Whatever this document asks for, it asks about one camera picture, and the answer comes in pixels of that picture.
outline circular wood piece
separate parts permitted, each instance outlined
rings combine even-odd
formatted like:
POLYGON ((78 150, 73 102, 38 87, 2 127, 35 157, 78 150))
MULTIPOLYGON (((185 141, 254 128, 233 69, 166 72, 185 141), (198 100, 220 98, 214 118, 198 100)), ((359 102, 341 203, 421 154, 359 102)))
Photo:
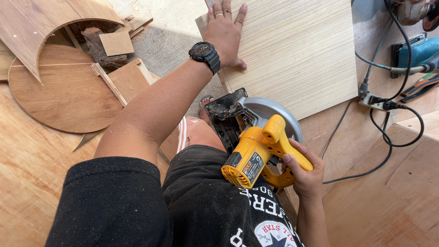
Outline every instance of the circular wood piece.
POLYGON ((9 87, 20 106, 38 122, 59 131, 87 133, 110 125, 122 105, 91 68, 93 57, 62 45, 45 45, 40 83, 16 59, 9 87))

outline saw blade guard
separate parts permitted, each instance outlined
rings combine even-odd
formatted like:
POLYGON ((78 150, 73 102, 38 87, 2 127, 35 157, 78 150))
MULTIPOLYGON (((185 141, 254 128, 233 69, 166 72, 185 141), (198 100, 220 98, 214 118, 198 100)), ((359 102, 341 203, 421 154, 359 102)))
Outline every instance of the saw blade guard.
POLYGON ((248 111, 245 115, 253 126, 264 128, 268 120, 275 114, 285 120, 285 133, 287 137, 300 143, 303 142, 302 129, 293 114, 281 104, 264 97, 242 97, 238 102, 248 111))

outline black watch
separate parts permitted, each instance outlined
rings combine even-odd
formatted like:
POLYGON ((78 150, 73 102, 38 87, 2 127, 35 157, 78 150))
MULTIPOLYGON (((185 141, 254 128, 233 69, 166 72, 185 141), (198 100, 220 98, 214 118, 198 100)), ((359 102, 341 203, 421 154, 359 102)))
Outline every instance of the black watch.
POLYGON ((197 62, 206 62, 214 75, 220 70, 220 56, 211 43, 196 43, 189 51, 189 55, 197 62))

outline foot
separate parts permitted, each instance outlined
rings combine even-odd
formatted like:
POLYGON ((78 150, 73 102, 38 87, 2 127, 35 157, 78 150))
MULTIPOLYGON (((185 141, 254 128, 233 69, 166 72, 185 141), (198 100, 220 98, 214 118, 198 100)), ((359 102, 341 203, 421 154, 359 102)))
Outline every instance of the foot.
MULTIPOLYGON (((198 110, 203 109, 203 108, 204 108, 204 105, 206 105, 206 104, 208 104, 208 103, 210 103, 210 102, 212 102, 212 101, 214 101, 214 98, 205 98, 205 99, 203 99, 203 101, 200 102, 200 106, 199 106, 198 110)), ((207 124, 210 124, 210 118, 209 118, 209 116, 207 115, 206 110, 204 110, 204 109, 201 110, 200 113, 199 113, 199 116, 198 116, 198 117, 199 117, 201 120, 205 121, 207 124)))

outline right hand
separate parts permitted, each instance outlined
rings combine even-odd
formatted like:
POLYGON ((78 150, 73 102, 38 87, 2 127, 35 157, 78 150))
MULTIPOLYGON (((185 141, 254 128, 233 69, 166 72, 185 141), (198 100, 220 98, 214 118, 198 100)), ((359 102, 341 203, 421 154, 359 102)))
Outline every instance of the right hand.
POLYGON ((291 138, 288 140, 291 146, 296 148, 311 161, 314 166, 314 170, 305 171, 299 166, 299 163, 293 155, 285 154, 282 156, 282 172, 285 172, 287 167, 290 168, 295 179, 293 189, 299 196, 300 200, 321 203, 323 197, 322 187, 325 162, 299 142, 291 138))
POLYGON ((215 46, 218 52, 221 68, 240 67, 247 69, 247 64, 238 57, 241 29, 244 23, 247 5, 243 4, 235 21, 232 22, 232 10, 230 0, 223 1, 223 7, 218 2, 213 3, 207 13, 209 24, 204 34, 204 41, 215 46))

